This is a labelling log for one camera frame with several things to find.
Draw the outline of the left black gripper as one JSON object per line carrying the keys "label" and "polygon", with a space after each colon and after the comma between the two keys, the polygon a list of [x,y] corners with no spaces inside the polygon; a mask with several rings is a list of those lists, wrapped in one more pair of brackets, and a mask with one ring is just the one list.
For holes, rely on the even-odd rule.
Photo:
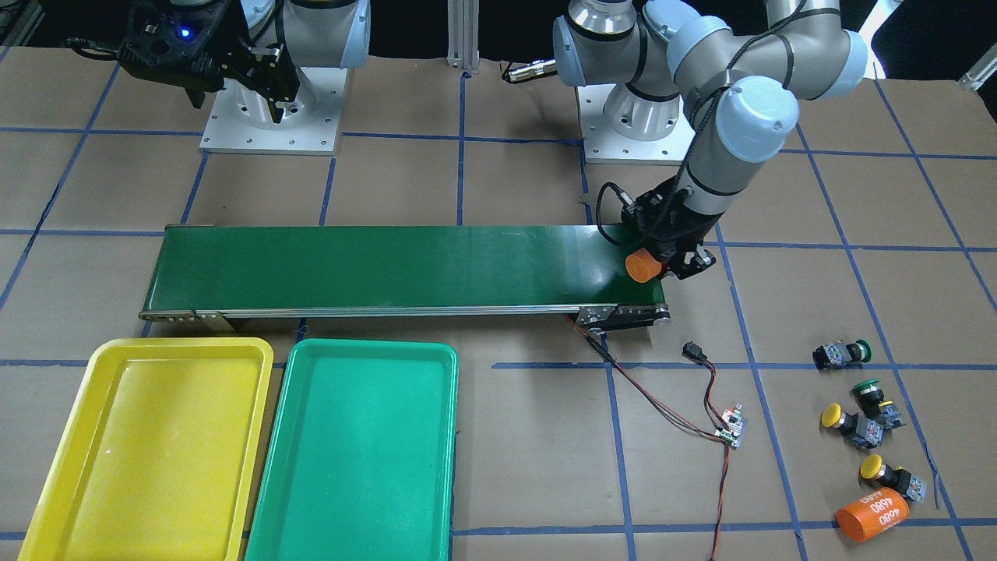
{"label": "left black gripper", "polygon": [[689,209],[686,189],[669,178],[636,199],[621,192],[621,224],[624,245],[647,249],[659,262],[668,262],[671,276],[684,280],[716,265],[717,259],[702,245],[720,214],[702,214]]}

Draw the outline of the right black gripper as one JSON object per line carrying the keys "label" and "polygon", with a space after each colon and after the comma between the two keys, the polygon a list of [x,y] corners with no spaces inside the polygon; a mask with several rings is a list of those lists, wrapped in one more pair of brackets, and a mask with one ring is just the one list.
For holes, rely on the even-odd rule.
{"label": "right black gripper", "polygon": [[286,45],[252,47],[238,1],[132,1],[118,64],[129,75],[181,86],[202,109],[206,92],[236,79],[266,103],[270,121],[284,120],[296,99],[297,67]]}

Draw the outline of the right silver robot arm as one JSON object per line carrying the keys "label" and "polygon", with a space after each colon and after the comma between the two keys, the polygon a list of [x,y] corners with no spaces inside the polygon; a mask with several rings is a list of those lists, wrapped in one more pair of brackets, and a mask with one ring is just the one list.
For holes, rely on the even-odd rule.
{"label": "right silver robot arm", "polygon": [[306,67],[353,69],[369,54],[368,1],[132,1],[117,61],[178,86],[193,107],[234,81],[281,123]]}

